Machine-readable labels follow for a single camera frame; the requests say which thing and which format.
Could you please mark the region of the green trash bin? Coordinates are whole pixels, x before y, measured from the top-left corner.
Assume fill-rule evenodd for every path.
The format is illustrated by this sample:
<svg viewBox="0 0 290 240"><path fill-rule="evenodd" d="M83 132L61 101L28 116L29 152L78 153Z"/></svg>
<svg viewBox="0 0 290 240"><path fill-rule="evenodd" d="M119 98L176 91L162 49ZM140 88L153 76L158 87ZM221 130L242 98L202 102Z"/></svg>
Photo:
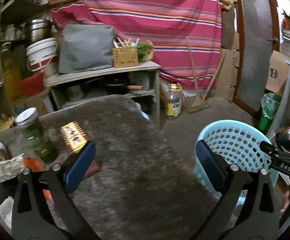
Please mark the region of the green trash bin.
<svg viewBox="0 0 290 240"><path fill-rule="evenodd" d="M261 119L259 122L259 129L265 133L268 132L275 115L280 106L282 97L275 93L266 93L261 100Z"/></svg>

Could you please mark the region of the light blue plastic basket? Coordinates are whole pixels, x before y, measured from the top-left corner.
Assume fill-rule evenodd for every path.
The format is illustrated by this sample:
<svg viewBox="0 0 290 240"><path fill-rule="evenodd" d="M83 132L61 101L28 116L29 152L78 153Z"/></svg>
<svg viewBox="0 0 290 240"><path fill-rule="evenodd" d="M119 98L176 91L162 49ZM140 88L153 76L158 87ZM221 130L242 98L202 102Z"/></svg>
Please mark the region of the light blue plastic basket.
<svg viewBox="0 0 290 240"><path fill-rule="evenodd" d="M278 171L269 168L270 156L260 151L260 142L270 140L253 126L236 120L218 120L205 126L197 140L204 140L229 165L236 164L248 172L267 169L275 186Z"/></svg>

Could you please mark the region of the pink striped curtain cloth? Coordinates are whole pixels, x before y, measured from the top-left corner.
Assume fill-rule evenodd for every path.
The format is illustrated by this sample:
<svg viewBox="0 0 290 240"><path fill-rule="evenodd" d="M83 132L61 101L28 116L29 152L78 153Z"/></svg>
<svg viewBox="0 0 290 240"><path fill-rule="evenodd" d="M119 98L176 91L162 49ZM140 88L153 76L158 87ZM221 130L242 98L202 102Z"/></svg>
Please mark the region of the pink striped curtain cloth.
<svg viewBox="0 0 290 240"><path fill-rule="evenodd" d="M58 30L109 25L122 40L151 41L161 77L187 88L207 88L220 61L218 0L76 0L50 14Z"/></svg>

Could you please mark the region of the steel cooking pot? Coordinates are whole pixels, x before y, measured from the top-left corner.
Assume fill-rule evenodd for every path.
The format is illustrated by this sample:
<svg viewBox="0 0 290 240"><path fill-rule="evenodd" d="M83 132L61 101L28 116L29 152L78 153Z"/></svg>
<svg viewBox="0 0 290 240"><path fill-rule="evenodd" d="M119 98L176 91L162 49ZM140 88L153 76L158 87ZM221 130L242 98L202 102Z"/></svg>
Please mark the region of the steel cooking pot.
<svg viewBox="0 0 290 240"><path fill-rule="evenodd" d="M38 18L25 24L25 38L29 44L52 37L53 23L49 20Z"/></svg>

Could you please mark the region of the green glass jar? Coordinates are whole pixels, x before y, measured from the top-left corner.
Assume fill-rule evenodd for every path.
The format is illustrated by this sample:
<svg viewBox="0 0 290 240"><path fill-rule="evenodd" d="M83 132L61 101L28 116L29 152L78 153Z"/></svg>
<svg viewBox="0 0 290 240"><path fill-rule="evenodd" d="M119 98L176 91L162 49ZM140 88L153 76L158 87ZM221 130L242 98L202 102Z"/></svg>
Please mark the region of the green glass jar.
<svg viewBox="0 0 290 240"><path fill-rule="evenodd" d="M34 153L45 163L50 162L50 148L43 138L44 131L38 119L36 107L30 107L20 113L16 120L16 126L22 131L23 136L29 142Z"/></svg>

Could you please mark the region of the yellow oil bottle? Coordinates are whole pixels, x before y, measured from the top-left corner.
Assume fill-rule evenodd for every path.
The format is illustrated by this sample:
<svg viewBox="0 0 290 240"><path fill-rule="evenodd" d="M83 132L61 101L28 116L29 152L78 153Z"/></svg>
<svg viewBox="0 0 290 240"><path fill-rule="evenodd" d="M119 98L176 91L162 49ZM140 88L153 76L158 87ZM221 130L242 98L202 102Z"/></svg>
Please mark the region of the yellow oil bottle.
<svg viewBox="0 0 290 240"><path fill-rule="evenodd" d="M177 118L182 110L182 92L181 87L175 83L168 84L166 93L165 113L168 118Z"/></svg>

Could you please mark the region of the small brown bottle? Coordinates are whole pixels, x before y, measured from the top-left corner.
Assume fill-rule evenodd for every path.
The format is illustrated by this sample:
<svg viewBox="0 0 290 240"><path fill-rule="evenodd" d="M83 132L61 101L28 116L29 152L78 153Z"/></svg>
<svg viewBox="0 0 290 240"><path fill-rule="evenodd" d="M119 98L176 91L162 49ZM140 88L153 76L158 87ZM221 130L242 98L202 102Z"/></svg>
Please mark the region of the small brown bottle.
<svg viewBox="0 0 290 240"><path fill-rule="evenodd" d="M9 155L6 146L0 141L0 162L9 160Z"/></svg>

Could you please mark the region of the dark frying pan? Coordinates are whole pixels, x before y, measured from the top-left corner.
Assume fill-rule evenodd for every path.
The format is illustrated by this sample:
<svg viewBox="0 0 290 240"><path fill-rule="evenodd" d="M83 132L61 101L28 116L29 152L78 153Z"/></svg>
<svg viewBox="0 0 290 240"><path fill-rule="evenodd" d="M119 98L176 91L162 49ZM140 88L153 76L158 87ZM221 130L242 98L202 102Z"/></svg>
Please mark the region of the dark frying pan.
<svg viewBox="0 0 290 240"><path fill-rule="evenodd" d="M129 85L127 82L114 79L105 85L106 91L109 94L128 94L130 91L142 90L142 85Z"/></svg>

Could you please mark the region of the white plastic bucket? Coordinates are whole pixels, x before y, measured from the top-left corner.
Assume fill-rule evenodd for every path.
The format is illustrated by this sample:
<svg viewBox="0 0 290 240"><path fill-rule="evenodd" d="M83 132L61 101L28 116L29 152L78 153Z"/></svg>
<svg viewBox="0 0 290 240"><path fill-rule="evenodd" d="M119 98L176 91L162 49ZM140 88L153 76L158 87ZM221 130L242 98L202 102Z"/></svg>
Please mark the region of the white plastic bucket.
<svg viewBox="0 0 290 240"><path fill-rule="evenodd" d="M46 38L33 43L26 49L27 68L31 72L42 70L56 56L56 38Z"/></svg>

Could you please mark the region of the cardboard box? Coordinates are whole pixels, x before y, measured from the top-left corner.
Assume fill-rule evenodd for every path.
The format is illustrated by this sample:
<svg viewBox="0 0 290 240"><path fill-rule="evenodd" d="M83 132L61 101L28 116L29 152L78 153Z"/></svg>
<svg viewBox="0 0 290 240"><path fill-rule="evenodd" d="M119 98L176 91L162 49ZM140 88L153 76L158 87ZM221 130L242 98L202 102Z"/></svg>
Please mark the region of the cardboard box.
<svg viewBox="0 0 290 240"><path fill-rule="evenodd" d="M268 79L266 89L282 97L288 77L290 57L276 50L272 52L269 61Z"/></svg>

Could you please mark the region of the red yellow carton box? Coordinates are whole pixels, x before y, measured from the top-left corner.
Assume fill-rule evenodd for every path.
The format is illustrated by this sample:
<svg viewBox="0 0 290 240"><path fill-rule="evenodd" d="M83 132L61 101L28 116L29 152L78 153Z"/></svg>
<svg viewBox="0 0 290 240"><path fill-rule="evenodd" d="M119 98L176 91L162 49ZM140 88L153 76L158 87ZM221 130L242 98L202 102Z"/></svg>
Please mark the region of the red yellow carton box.
<svg viewBox="0 0 290 240"><path fill-rule="evenodd" d="M89 137L76 122L70 122L60 128L61 135L70 154L78 153L88 142ZM83 179L87 179L100 170L96 160L93 160L85 172Z"/></svg>

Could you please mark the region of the orange plastic bag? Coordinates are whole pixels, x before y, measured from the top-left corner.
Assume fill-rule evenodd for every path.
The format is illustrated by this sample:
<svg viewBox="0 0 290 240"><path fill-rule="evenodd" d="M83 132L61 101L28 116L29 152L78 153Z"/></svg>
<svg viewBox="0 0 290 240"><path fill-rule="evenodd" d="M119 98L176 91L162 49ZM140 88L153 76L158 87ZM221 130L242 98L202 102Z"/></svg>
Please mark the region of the orange plastic bag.
<svg viewBox="0 0 290 240"><path fill-rule="evenodd" d="M33 172L45 171L44 166L37 159L24 158L23 163L24 163L25 168L30 168ZM50 194L49 190L43 190L43 194L46 200L50 200L51 202L53 201L52 195Z"/></svg>

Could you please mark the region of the wooden shelf unit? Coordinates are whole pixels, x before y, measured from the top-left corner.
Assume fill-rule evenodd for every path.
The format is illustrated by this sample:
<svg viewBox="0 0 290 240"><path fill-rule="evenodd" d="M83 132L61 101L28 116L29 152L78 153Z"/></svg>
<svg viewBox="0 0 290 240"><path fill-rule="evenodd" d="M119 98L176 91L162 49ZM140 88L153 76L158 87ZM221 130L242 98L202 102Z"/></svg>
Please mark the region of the wooden shelf unit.
<svg viewBox="0 0 290 240"><path fill-rule="evenodd" d="M52 92L56 109L71 107L109 95L105 85L118 79L129 85L142 85L142 90L130 91L126 96L141 106L150 120L160 126L159 70L161 66L153 61L136 67L106 68L80 73L56 74L44 80L44 86Z"/></svg>

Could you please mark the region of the large amber oil jug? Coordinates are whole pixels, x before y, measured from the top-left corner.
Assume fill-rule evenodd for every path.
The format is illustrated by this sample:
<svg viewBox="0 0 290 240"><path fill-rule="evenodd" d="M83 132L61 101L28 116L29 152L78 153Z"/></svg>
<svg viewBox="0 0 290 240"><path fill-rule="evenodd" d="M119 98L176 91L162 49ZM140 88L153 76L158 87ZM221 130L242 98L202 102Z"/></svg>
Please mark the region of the large amber oil jug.
<svg viewBox="0 0 290 240"><path fill-rule="evenodd" d="M10 51L10 47L11 42L5 42L1 45L1 61L6 92L10 100L15 102L23 95L19 87L22 79L18 62Z"/></svg>

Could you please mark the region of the green leafy vegetables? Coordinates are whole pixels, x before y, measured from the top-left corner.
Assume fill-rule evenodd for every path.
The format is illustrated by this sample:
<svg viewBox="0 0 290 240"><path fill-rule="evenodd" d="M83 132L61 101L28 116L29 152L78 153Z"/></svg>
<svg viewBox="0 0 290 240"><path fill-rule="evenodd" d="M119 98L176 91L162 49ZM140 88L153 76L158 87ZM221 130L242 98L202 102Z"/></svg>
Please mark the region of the green leafy vegetables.
<svg viewBox="0 0 290 240"><path fill-rule="evenodd" d="M153 43L150 40L146 40L146 42L138 42L137 55L140 63L151 61L154 56Z"/></svg>

